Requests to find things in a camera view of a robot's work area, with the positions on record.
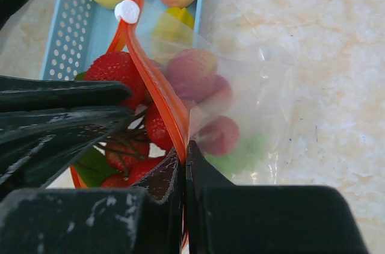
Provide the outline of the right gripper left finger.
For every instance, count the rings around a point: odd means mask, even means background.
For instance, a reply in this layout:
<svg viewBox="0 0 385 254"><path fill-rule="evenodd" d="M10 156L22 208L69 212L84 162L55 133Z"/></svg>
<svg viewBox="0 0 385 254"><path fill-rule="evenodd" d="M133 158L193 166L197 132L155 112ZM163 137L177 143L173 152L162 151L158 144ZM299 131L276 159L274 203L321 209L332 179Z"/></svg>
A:
<svg viewBox="0 0 385 254"><path fill-rule="evenodd" d="M1 202L2 253L180 253L177 153L129 188L20 189Z"/></svg>

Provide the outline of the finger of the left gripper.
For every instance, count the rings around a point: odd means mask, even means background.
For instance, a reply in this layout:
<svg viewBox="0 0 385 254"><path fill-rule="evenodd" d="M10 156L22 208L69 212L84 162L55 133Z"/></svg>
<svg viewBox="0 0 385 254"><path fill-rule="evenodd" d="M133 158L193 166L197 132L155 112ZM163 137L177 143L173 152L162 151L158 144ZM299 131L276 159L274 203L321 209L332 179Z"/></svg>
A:
<svg viewBox="0 0 385 254"><path fill-rule="evenodd" d="M1 113L1 198L49 185L89 147L133 119L133 111L120 106Z"/></svg>
<svg viewBox="0 0 385 254"><path fill-rule="evenodd" d="M115 106L131 97L117 81L44 81L1 76L1 112Z"/></svg>

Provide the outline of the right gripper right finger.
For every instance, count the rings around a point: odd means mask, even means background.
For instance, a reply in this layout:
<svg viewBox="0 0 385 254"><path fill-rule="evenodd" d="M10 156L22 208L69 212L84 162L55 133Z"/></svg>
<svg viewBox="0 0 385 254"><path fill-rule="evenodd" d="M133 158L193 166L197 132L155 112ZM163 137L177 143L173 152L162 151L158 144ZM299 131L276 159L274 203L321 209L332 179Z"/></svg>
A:
<svg viewBox="0 0 385 254"><path fill-rule="evenodd" d="M186 158L191 253L367 253L348 203L320 185L235 185L191 141Z"/></svg>

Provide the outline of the red strawberry bunch with leaves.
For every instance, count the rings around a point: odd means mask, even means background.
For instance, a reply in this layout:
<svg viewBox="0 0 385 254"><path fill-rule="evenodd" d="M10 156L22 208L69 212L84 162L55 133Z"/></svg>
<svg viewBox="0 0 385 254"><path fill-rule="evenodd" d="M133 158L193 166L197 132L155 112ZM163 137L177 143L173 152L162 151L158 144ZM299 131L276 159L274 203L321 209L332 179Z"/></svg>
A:
<svg viewBox="0 0 385 254"><path fill-rule="evenodd" d="M173 143L130 54L103 54L77 79L118 81L128 86L131 96L121 105L134 111L134 119L71 166L75 185L125 188L134 184L165 158Z"/></svg>

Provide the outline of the green grape bunch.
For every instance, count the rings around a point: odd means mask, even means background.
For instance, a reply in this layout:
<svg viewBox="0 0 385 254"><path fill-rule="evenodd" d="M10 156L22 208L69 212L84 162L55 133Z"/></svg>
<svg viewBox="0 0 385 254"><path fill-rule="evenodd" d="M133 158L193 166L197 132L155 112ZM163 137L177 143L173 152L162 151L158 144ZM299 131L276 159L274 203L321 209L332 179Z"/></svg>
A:
<svg viewBox="0 0 385 254"><path fill-rule="evenodd" d="M243 172L252 172L267 155L267 145L266 136L257 132L252 137L241 137L230 153L220 156L205 153L205 158L224 176L232 178Z"/></svg>

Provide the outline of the clear zip top bag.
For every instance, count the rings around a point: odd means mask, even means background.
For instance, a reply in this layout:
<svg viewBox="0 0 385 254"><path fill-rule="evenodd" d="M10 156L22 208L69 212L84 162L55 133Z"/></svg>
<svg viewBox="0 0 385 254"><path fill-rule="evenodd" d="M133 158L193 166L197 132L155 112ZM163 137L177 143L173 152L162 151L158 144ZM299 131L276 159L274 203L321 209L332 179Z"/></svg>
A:
<svg viewBox="0 0 385 254"><path fill-rule="evenodd" d="M145 0L123 0L114 14L107 52L77 78L128 86L123 106L135 120L71 166L75 186L132 185L172 150L186 163L189 141L236 184L277 184L294 107L293 59L266 44L225 56Z"/></svg>

